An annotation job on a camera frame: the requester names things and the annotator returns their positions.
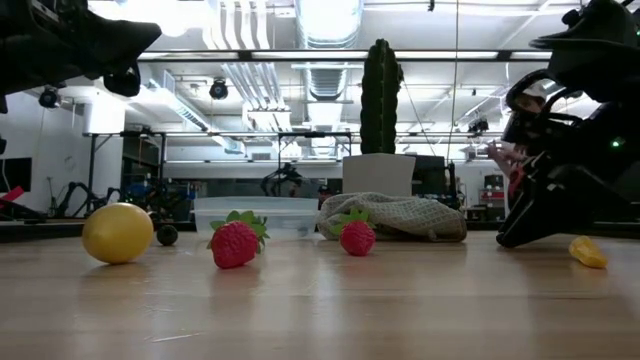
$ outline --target strawberry leaves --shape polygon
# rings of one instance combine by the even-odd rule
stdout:
[[[212,221],[209,223],[209,225],[211,225],[211,228],[215,232],[220,227],[234,221],[239,221],[247,224],[251,228],[251,230],[256,233],[256,236],[258,237],[257,253],[261,254],[266,246],[264,239],[270,239],[269,235],[267,234],[267,217],[255,216],[255,214],[251,210],[245,211],[243,213],[239,213],[238,211],[233,210],[229,213],[229,215],[227,215],[225,221]],[[207,249],[210,248],[211,242],[209,242],[209,244],[207,245]]]
[[[357,208],[353,207],[351,208],[349,214],[340,214],[340,223],[333,225],[331,228],[329,228],[329,231],[331,231],[331,233],[336,236],[340,236],[340,233],[342,233],[342,229],[345,227],[345,225],[354,221],[362,221],[367,223],[370,228],[376,228],[374,224],[369,222],[368,211],[359,211]]]

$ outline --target red strawberry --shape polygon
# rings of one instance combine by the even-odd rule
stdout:
[[[340,245],[353,256],[367,256],[375,242],[376,233],[361,220],[346,224],[340,233]]]
[[[213,234],[213,261],[221,269],[242,266],[253,260],[258,246],[258,236],[248,224],[232,221]]]

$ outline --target wooden surface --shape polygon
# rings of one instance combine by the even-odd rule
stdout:
[[[79,239],[0,246],[0,359],[638,359],[640,242],[588,269],[555,237],[465,244],[272,242],[218,271],[181,234],[101,266]]]

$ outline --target plastic container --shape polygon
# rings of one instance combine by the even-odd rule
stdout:
[[[267,216],[270,240],[292,240],[313,234],[318,214],[318,200],[281,197],[233,196],[201,198],[194,201],[198,236],[210,239],[212,221],[225,220],[233,210],[251,210],[256,216]]]

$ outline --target strawberry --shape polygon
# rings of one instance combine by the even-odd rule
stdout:
[[[376,233],[364,221],[353,221],[342,228],[340,245],[353,256],[367,256],[376,243]]]
[[[340,224],[331,227],[331,232],[340,236],[340,245],[353,256],[366,256],[376,242],[375,226],[368,223],[369,213],[351,209],[349,215],[340,216]]]
[[[232,211],[226,221],[212,222],[214,233],[207,248],[211,248],[216,265],[231,269],[253,260],[261,253],[264,239],[269,238],[266,222],[266,217],[254,217],[252,211]]]

